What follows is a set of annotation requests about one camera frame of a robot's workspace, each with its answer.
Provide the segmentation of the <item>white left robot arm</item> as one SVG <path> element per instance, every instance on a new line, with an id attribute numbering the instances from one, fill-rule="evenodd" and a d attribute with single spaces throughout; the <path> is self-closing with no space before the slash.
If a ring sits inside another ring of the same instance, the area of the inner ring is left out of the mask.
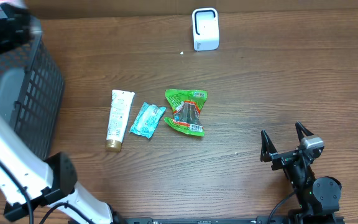
<path id="1" fill-rule="evenodd" d="M 29 42 L 31 13 L 23 1 L 0 1 L 0 54 Z M 110 204 L 93 197 L 77 179 L 70 158 L 58 153 L 39 159 L 0 115 L 0 190 L 7 204 L 4 216 L 14 222 L 48 206 L 42 218 L 59 209 L 76 223 L 125 223 Z"/>

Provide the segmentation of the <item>green snack bag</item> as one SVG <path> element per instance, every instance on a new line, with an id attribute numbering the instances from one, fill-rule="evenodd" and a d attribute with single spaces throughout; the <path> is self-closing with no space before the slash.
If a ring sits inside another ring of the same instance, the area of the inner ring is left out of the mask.
<path id="1" fill-rule="evenodd" d="M 204 136 L 204 127 L 200 122 L 208 92 L 205 90 L 169 89 L 165 97 L 172 107 L 173 117 L 164 121 L 174 130 L 192 136 Z"/>

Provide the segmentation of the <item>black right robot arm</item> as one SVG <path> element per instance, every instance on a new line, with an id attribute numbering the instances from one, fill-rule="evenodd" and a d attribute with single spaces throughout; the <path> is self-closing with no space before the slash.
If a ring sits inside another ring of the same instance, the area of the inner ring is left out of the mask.
<path id="1" fill-rule="evenodd" d="M 299 121 L 295 123 L 299 145 L 295 150 L 278 153 L 265 130 L 261 131 L 262 162 L 271 162 L 272 170 L 282 170 L 290 181 L 293 192 L 278 202 L 262 223 L 344 223 L 343 217 L 336 217 L 340 210 L 342 185 L 334 177 L 316 178 L 311 165 L 324 149 L 324 141 L 305 128 Z M 299 209 L 288 215 L 276 217 L 276 211 L 292 196 L 296 196 Z"/>

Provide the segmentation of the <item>teal wet wipes packet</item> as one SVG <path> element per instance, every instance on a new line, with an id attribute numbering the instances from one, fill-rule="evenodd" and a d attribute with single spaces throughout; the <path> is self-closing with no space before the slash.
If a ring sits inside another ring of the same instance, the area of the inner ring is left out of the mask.
<path id="1" fill-rule="evenodd" d="M 144 102 L 134 124 L 130 128 L 130 132 L 150 139 L 165 111 L 166 107 L 158 107 Z"/>

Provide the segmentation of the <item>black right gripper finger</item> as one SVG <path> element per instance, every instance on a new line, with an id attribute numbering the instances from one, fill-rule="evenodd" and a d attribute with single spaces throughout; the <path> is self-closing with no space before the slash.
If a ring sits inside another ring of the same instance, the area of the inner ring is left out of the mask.
<path id="1" fill-rule="evenodd" d="M 273 145 L 266 131 L 261 130 L 261 157 L 272 157 L 277 154 L 277 150 Z"/>
<path id="2" fill-rule="evenodd" d="M 295 123 L 295 127 L 299 142 L 301 142 L 303 138 L 313 135 L 313 133 L 309 131 L 306 127 L 304 127 L 300 121 L 297 121 Z"/>

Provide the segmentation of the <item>white tube with gold cap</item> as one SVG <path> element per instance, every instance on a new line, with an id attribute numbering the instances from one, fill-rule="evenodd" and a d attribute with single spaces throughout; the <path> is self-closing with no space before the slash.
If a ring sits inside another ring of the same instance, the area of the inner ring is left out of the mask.
<path id="1" fill-rule="evenodd" d="M 105 150 L 119 152 L 126 132 L 135 93 L 123 90 L 113 90 L 111 93 L 111 107 Z"/>

